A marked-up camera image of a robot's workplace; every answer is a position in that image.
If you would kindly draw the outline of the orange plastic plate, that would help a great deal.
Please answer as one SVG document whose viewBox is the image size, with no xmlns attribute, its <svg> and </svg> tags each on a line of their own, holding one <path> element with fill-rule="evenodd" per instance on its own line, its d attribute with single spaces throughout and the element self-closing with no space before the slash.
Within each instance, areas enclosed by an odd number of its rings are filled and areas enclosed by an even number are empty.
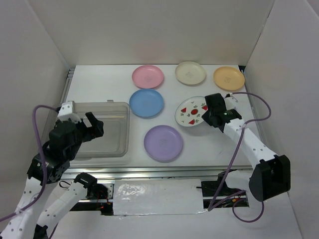
<svg viewBox="0 0 319 239">
<path fill-rule="evenodd" d="M 213 81 L 225 91 L 236 91 L 244 86 L 245 77 L 238 69 L 223 66 L 214 71 Z"/>
</svg>

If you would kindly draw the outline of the aluminium frame rail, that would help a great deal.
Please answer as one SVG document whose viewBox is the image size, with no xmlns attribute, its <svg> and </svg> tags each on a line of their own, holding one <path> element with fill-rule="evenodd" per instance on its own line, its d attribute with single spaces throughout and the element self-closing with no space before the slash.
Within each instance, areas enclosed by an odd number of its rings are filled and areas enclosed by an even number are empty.
<svg viewBox="0 0 319 239">
<path fill-rule="evenodd" d="M 70 70 L 68 91 L 64 97 L 77 103 L 128 102 L 137 90 L 132 81 L 134 65 L 79 65 Z M 220 130 L 202 123 L 194 127 L 179 126 L 174 118 L 177 107 L 192 96 L 207 96 L 220 92 L 212 75 L 214 65 L 206 65 L 206 79 L 197 86 L 187 86 L 175 77 L 174 65 L 160 65 L 164 81 L 158 92 L 164 98 L 164 108 L 152 119 L 130 115 L 128 151 L 123 157 L 72 162 L 63 179 L 88 172 L 97 178 L 164 178 L 213 176 L 226 169 L 235 150 L 235 143 Z M 183 150 L 170 163 L 153 160 L 145 151 L 144 137 L 157 125 L 174 127 L 182 136 Z"/>
</svg>

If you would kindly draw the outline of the clear plastic bin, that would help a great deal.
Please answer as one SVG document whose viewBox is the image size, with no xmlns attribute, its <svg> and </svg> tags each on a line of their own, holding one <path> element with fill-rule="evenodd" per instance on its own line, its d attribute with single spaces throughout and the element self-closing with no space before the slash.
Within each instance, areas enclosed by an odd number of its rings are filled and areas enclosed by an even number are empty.
<svg viewBox="0 0 319 239">
<path fill-rule="evenodd" d="M 91 126 L 85 116 L 87 112 L 92 112 L 97 120 L 104 123 L 104 135 L 82 143 L 75 160 L 114 158 L 122 157 L 126 154 L 128 150 L 130 116 L 128 104 L 115 103 L 113 101 L 105 103 L 75 103 L 75 111 L 85 124 L 84 130 Z M 56 159 L 47 155 L 48 141 L 41 148 L 46 159 L 54 159 L 61 162 L 73 160 Z"/>
</svg>

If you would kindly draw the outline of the cream plastic plate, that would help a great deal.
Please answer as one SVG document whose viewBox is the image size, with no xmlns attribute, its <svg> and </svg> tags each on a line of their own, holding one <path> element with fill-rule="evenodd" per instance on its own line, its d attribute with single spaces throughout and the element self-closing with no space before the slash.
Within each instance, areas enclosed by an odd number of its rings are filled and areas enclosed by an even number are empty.
<svg viewBox="0 0 319 239">
<path fill-rule="evenodd" d="M 196 62 L 185 61 L 177 65 L 175 76 L 182 84 L 195 86 L 205 80 L 206 70 Z"/>
</svg>

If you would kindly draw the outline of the watermelon pattern ceramic plate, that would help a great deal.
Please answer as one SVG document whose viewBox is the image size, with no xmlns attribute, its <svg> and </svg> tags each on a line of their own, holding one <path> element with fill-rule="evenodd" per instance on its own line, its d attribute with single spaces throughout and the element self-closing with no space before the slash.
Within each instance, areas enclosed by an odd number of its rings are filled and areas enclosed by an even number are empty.
<svg viewBox="0 0 319 239">
<path fill-rule="evenodd" d="M 202 116 L 208 110 L 205 98 L 195 96 L 183 101 L 175 111 L 175 121 L 183 127 L 193 127 L 204 122 Z"/>
</svg>

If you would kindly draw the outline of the blue plastic plate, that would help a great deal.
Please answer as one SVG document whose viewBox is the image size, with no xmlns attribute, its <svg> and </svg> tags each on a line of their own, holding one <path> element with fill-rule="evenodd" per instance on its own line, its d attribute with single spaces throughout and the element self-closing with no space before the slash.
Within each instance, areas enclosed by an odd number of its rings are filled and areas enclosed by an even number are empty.
<svg viewBox="0 0 319 239">
<path fill-rule="evenodd" d="M 131 95 L 129 106 L 136 116 L 151 118 L 161 112 L 164 107 L 164 99 L 156 90 L 141 89 Z"/>
</svg>

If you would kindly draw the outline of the pink plastic plate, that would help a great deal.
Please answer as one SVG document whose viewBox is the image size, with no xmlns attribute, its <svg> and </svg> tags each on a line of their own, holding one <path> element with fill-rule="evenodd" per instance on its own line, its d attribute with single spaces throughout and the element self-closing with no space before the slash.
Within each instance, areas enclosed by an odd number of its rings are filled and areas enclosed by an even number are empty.
<svg viewBox="0 0 319 239">
<path fill-rule="evenodd" d="M 142 89 L 158 87 L 164 81 L 164 74 L 159 67 L 154 65 L 142 65 L 132 73 L 133 83 Z"/>
</svg>

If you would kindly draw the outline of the white foil tape sheet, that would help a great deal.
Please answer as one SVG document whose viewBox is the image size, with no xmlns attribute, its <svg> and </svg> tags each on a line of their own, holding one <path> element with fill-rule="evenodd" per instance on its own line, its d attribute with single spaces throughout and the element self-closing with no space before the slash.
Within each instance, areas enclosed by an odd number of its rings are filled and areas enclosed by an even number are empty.
<svg viewBox="0 0 319 239">
<path fill-rule="evenodd" d="M 199 179 L 119 180 L 113 189 L 116 216 L 191 215 L 204 212 Z"/>
</svg>

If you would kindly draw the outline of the purple plate front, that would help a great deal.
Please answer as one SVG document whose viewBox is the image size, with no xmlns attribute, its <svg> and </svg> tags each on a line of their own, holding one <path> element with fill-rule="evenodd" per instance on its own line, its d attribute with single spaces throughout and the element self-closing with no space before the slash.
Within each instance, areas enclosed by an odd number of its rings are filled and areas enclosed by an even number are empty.
<svg viewBox="0 0 319 239">
<path fill-rule="evenodd" d="M 180 155 L 183 149 L 183 139 L 174 127 L 157 125 L 146 133 L 144 148 L 155 161 L 169 163 Z"/>
</svg>

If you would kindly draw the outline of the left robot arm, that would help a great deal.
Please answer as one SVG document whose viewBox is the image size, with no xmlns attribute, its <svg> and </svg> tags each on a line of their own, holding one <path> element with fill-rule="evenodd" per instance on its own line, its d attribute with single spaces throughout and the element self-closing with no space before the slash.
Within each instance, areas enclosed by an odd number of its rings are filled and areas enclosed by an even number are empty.
<svg viewBox="0 0 319 239">
<path fill-rule="evenodd" d="M 49 208 L 45 204 L 58 185 L 63 173 L 69 168 L 81 144 L 102 137 L 103 122 L 88 112 L 87 127 L 83 120 L 57 120 L 49 133 L 49 140 L 41 146 L 27 171 L 22 197 L 6 228 L 2 239 L 48 239 L 59 221 L 84 197 L 94 198 L 98 194 L 97 179 L 80 173 L 71 186 Z"/>
</svg>

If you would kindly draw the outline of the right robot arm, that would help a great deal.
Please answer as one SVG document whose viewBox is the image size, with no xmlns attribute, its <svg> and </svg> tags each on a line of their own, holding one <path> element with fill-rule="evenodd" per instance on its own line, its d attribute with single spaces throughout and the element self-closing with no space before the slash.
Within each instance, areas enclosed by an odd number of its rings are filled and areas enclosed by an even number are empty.
<svg viewBox="0 0 319 239">
<path fill-rule="evenodd" d="M 270 150 L 248 127 L 251 120 L 244 121 L 235 109 L 227 109 L 225 98 L 220 94 L 205 97 L 207 112 L 204 121 L 220 129 L 237 144 L 235 152 L 241 150 L 248 158 L 251 173 L 231 169 L 236 158 L 234 154 L 217 190 L 222 195 L 230 194 L 234 188 L 250 193 L 258 202 L 288 192 L 291 188 L 291 162 Z"/>
</svg>

